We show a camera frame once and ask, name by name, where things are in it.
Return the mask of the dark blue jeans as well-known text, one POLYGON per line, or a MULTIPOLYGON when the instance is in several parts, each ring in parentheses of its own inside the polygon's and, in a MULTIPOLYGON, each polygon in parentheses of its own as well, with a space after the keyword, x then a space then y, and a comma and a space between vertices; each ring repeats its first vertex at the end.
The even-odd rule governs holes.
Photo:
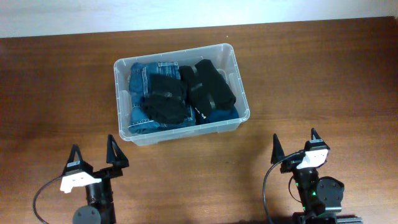
POLYGON ((150 79, 154 75, 163 75, 180 80, 177 62, 136 62, 131 67, 129 92, 131 95, 132 110, 128 130, 133 134, 149 134, 170 129, 186 128, 196 123, 195 112, 192 106, 183 102, 187 109, 188 117, 181 123, 160 123, 149 118, 143 110, 144 100, 151 91, 150 79))

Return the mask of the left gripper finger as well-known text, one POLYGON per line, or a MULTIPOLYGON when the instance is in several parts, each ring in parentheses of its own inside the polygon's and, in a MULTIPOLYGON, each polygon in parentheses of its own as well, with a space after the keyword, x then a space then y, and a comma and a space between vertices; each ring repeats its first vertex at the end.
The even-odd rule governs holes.
POLYGON ((73 166, 81 166, 82 164, 83 164, 83 159, 80 148, 77 144, 74 144, 70 151, 70 155, 68 157, 66 166, 73 167, 73 166))
POLYGON ((108 135, 106 162, 112 165, 128 165, 128 158, 122 152, 112 134, 108 135))

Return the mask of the clear plastic storage bin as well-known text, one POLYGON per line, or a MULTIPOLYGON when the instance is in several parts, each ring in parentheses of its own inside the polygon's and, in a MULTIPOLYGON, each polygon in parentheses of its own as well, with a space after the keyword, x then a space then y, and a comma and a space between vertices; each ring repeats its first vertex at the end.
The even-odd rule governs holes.
POLYGON ((142 55, 138 57, 121 58, 115 61, 114 82, 118 111, 118 128, 121 139, 133 142, 138 146, 148 146, 172 139, 187 138, 208 133, 222 133, 234 131, 250 117, 250 109, 244 85, 239 72, 238 63, 233 46, 227 43, 197 47, 193 49, 164 52, 160 54, 142 55), (187 128, 159 131, 152 134, 133 134, 128 130, 131 119, 132 102, 128 90, 131 67, 135 62, 177 62, 179 65, 194 66, 201 59, 209 59, 224 77, 236 97, 234 106, 239 117, 217 123, 201 124, 187 128))

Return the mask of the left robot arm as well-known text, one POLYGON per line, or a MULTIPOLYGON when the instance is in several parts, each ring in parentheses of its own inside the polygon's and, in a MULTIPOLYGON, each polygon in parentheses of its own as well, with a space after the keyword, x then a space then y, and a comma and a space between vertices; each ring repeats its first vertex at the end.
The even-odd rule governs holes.
POLYGON ((106 163, 109 167, 94 171, 93 166, 83 160, 79 146, 72 146, 62 172, 60 190, 69 194, 75 187, 86 189, 87 206, 74 214, 78 223, 116 223, 111 179, 123 176, 129 160, 111 134, 107 140, 106 163))

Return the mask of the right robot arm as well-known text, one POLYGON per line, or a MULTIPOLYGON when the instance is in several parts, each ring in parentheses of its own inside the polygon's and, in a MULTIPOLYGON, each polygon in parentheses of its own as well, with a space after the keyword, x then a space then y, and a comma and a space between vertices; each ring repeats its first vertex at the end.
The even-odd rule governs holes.
POLYGON ((354 215, 339 217, 342 211, 341 203, 345 191, 345 185, 341 181, 324 176, 320 177, 317 169, 324 165, 329 155, 330 147, 320 137, 314 128, 311 129, 310 140, 303 149, 289 155, 284 153, 279 138, 273 134, 271 168, 267 171, 263 180, 262 200, 267 219, 272 223, 267 202, 266 182, 271 171, 280 166, 282 174, 291 173, 289 179, 294 181, 298 190, 303 212, 295 212, 292 215, 294 223, 362 223, 361 217, 354 215))

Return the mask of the black garment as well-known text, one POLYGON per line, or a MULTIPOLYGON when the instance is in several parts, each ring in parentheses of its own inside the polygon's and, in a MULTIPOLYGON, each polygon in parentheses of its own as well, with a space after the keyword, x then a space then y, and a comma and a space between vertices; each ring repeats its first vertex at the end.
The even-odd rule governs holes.
POLYGON ((179 67, 181 79, 187 84, 188 102, 203 117, 213 110, 230 110, 236 97, 211 60, 203 59, 191 66, 179 67))
POLYGON ((150 76, 149 95, 144 98, 142 109, 158 123, 180 124, 191 117, 185 104, 187 85, 167 75, 150 76))

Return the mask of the blue garment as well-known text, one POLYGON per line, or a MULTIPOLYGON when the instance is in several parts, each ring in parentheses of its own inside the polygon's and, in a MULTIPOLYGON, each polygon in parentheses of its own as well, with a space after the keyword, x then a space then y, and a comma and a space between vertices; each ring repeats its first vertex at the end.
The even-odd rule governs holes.
POLYGON ((230 110, 213 110, 206 118, 206 123, 215 123, 239 118, 237 109, 233 106, 230 110))

